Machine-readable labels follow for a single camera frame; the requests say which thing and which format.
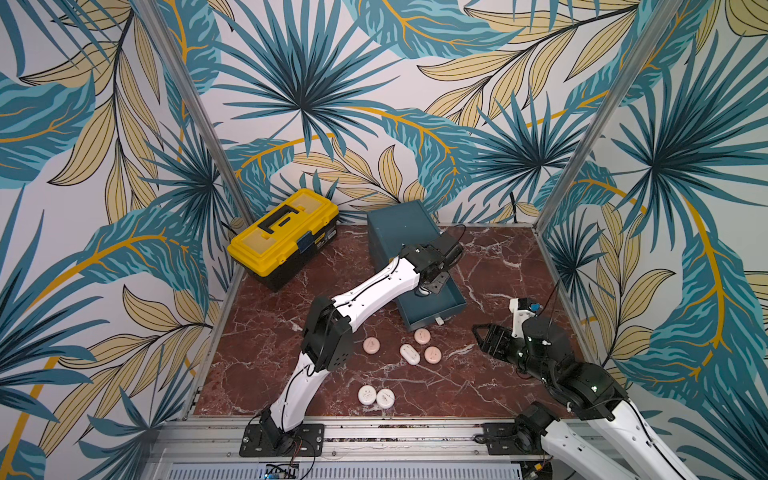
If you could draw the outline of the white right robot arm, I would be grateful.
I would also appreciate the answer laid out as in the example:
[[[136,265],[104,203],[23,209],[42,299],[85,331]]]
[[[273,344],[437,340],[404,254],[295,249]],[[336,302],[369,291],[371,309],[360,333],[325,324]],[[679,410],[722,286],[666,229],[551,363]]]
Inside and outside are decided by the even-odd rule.
[[[509,423],[485,423],[477,441],[489,454],[546,455],[585,479],[692,479],[672,451],[606,369],[577,359],[569,335],[540,316],[513,328],[478,324],[480,350],[540,381],[550,396],[597,431],[620,454],[613,460],[539,401]]]

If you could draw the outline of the pink round earphone case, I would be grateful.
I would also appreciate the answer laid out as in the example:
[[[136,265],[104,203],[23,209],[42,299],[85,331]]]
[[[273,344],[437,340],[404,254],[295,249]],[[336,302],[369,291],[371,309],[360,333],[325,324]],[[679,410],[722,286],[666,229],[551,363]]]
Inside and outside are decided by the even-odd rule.
[[[414,340],[419,345],[427,345],[431,341],[431,334],[425,328],[419,328],[414,332]]]
[[[424,359],[429,364],[436,365],[442,360],[442,352],[438,347],[429,346],[424,350]]]
[[[363,350],[368,355],[376,354],[380,348],[380,341],[375,337],[368,337],[363,342]]]

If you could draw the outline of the aluminium front rail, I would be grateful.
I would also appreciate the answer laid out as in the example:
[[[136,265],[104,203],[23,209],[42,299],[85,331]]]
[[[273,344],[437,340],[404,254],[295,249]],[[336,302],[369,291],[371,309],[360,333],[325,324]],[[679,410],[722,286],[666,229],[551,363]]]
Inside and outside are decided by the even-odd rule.
[[[160,430],[142,479],[640,479],[586,423],[568,421],[539,454],[492,455],[484,418],[313,417],[324,431],[299,455],[244,457],[246,420],[197,418]]]

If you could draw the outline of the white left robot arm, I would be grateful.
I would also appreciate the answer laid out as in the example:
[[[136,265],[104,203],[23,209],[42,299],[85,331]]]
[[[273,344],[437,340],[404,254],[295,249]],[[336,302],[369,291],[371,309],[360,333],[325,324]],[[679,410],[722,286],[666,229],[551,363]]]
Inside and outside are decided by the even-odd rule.
[[[402,247],[383,269],[333,298],[313,300],[296,367],[277,399],[259,416],[274,446],[292,438],[324,379],[353,352],[354,334],[387,303],[414,290],[438,294],[463,254],[460,240],[444,232],[424,244]]]

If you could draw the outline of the teal drawer cabinet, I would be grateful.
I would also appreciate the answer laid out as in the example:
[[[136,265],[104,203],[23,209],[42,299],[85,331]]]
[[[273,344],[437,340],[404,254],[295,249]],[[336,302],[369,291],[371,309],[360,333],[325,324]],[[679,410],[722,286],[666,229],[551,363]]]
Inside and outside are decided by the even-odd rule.
[[[406,245],[425,244],[441,233],[420,201],[401,203],[368,213],[369,250],[379,272],[375,280],[384,280],[395,269],[393,262]]]

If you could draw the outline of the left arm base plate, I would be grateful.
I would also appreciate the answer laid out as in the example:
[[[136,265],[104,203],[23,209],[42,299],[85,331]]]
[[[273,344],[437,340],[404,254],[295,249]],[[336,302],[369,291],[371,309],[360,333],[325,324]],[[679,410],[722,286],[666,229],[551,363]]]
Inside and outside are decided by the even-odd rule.
[[[289,433],[248,425],[238,455],[242,458],[315,457],[323,451],[325,425],[302,424]]]

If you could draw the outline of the teal drawer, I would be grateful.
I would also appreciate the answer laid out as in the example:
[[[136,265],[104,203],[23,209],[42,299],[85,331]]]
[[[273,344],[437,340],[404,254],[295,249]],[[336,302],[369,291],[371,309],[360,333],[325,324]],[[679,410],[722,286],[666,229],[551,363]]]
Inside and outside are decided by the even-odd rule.
[[[466,300],[448,273],[442,273],[439,293],[416,289],[398,296],[394,303],[409,332],[444,322],[466,308]]]

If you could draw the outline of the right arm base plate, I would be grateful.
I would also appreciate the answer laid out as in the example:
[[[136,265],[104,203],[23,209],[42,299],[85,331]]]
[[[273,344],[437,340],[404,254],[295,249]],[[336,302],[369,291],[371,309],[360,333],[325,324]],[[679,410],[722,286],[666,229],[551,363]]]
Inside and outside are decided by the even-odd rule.
[[[540,454],[540,441],[529,427],[517,423],[484,423],[479,439],[490,456]]]

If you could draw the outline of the yellow and black toolbox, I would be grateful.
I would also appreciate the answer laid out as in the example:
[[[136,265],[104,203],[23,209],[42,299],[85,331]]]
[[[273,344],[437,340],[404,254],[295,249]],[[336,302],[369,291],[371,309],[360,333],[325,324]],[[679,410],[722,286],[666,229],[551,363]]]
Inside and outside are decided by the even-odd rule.
[[[272,291],[284,287],[336,235],[340,211],[301,189],[233,238],[230,257]]]

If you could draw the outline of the white oval earphone case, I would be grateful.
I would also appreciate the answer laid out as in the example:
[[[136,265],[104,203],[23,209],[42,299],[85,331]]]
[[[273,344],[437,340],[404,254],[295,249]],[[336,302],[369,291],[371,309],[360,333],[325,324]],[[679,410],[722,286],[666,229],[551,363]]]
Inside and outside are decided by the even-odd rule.
[[[420,363],[420,354],[410,344],[402,344],[399,348],[399,353],[409,365],[418,365]]]

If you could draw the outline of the white round earphone case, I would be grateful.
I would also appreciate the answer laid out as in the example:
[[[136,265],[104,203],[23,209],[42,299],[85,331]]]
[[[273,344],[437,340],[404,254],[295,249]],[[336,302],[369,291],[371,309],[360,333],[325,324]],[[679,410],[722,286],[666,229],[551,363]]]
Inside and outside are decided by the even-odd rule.
[[[376,404],[383,410],[391,409],[396,401],[395,394],[388,388],[383,388],[377,392]]]
[[[363,385],[358,390],[358,401],[364,406],[373,405],[377,400],[377,390],[371,385]]]

